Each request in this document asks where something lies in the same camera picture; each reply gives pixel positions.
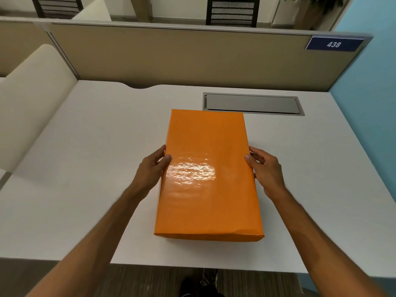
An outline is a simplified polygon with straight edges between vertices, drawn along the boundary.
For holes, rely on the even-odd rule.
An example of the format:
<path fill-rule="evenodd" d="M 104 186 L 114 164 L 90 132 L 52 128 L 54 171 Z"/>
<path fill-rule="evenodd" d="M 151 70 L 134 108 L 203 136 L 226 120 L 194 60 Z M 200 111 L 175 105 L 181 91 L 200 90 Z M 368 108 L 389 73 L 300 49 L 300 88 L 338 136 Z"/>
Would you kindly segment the person's right hand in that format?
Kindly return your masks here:
<path fill-rule="evenodd" d="M 287 189 L 284 182 L 282 166 L 278 159 L 264 150 L 249 147 L 250 155 L 258 162 L 259 167 L 254 171 L 255 178 L 263 187 L 265 194 L 273 201 L 284 194 Z"/>

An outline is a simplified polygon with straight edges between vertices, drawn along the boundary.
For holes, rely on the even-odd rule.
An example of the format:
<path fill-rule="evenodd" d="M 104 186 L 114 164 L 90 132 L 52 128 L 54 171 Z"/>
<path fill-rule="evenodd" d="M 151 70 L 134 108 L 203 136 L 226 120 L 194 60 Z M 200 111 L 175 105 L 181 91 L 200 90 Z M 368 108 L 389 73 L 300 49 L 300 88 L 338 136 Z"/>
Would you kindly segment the person's left hand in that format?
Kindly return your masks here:
<path fill-rule="evenodd" d="M 165 144 L 142 160 L 130 185 L 134 193 L 146 196 L 159 182 L 162 177 L 160 159 L 163 154 L 166 154 Z"/>

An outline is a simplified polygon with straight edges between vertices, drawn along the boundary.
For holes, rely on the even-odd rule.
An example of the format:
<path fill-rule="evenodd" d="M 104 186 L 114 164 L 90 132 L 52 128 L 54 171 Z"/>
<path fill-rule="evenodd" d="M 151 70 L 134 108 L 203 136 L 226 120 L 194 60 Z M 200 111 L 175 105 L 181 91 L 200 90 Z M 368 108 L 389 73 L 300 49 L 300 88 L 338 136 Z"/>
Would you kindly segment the orange paper ream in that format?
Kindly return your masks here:
<path fill-rule="evenodd" d="M 244 115 L 172 109 L 171 162 L 161 178 L 154 235 L 257 242 L 264 238 Z"/>

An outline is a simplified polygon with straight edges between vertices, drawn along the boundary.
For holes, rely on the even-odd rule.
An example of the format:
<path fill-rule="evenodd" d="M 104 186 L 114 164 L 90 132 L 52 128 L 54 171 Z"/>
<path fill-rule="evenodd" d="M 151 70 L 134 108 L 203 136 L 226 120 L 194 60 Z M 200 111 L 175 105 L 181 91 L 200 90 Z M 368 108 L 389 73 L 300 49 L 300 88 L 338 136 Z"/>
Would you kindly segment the person's right forearm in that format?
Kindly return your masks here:
<path fill-rule="evenodd" d="M 269 195 L 322 297 L 388 297 L 284 187 Z"/>

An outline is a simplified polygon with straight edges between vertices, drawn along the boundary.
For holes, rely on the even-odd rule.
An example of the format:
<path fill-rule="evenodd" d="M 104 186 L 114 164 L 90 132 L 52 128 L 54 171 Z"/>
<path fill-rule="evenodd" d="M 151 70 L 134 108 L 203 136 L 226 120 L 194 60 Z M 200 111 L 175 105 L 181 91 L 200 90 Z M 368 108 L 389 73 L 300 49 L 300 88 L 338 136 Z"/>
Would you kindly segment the person's left forearm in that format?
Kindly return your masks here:
<path fill-rule="evenodd" d="M 152 188 L 130 184 L 98 223 L 26 297 L 93 297 L 133 213 Z"/>

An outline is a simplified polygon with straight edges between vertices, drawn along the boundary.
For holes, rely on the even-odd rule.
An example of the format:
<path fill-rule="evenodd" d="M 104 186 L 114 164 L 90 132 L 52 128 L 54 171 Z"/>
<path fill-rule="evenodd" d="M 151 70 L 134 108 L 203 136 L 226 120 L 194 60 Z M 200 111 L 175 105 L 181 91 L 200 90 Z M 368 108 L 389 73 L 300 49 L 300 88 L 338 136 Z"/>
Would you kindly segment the beige desk partition panel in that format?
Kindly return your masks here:
<path fill-rule="evenodd" d="M 312 36 L 365 40 L 354 52 L 306 50 Z M 365 33 L 0 16 L 0 77 L 48 44 L 78 80 L 326 92 L 372 39 Z"/>

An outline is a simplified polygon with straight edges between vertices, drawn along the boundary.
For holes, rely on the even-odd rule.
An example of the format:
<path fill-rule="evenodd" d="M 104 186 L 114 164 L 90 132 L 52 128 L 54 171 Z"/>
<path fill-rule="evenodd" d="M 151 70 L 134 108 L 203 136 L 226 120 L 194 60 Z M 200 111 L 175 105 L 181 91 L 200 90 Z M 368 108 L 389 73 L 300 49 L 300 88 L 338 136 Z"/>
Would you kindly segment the person's shoe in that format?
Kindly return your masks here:
<path fill-rule="evenodd" d="M 179 297 L 225 297 L 217 289 L 217 269 L 204 268 L 202 277 L 190 275 L 184 278 L 179 288 Z"/>

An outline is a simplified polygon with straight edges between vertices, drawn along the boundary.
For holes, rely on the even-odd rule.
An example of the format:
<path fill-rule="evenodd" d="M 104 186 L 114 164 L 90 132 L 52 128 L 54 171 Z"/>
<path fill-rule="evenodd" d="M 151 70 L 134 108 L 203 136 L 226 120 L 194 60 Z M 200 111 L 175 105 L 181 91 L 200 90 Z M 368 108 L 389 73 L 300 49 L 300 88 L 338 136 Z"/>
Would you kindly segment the blue number plate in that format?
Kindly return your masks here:
<path fill-rule="evenodd" d="M 312 36 L 305 49 L 317 51 L 354 52 L 359 48 L 364 40 L 364 38 Z"/>

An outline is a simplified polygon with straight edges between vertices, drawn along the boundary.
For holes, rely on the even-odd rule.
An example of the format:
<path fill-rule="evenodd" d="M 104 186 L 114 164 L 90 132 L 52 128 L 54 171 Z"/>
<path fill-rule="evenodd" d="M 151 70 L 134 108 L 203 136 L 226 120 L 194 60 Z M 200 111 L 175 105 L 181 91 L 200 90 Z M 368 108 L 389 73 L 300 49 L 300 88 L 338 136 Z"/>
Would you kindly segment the cream side divider panel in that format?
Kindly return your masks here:
<path fill-rule="evenodd" d="M 15 171 L 77 82 L 48 44 L 0 81 L 0 169 Z"/>

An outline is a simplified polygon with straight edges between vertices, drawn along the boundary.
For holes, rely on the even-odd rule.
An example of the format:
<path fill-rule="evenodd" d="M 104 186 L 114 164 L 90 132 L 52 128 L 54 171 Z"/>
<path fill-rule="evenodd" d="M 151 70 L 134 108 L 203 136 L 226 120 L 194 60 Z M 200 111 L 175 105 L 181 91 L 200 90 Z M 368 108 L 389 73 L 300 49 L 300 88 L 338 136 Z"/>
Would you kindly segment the black mesh chair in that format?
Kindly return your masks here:
<path fill-rule="evenodd" d="M 260 0 L 207 0 L 207 26 L 256 28 Z"/>

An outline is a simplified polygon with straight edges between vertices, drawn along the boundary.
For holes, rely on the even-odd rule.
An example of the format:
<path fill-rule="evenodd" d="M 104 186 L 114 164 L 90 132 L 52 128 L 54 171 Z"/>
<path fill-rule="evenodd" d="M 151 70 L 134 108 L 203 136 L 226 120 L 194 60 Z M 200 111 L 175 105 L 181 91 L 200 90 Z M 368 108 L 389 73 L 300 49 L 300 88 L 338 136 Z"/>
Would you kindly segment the black slatted chair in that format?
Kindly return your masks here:
<path fill-rule="evenodd" d="M 72 19 L 84 7 L 81 0 L 32 0 L 37 16 L 42 19 Z"/>

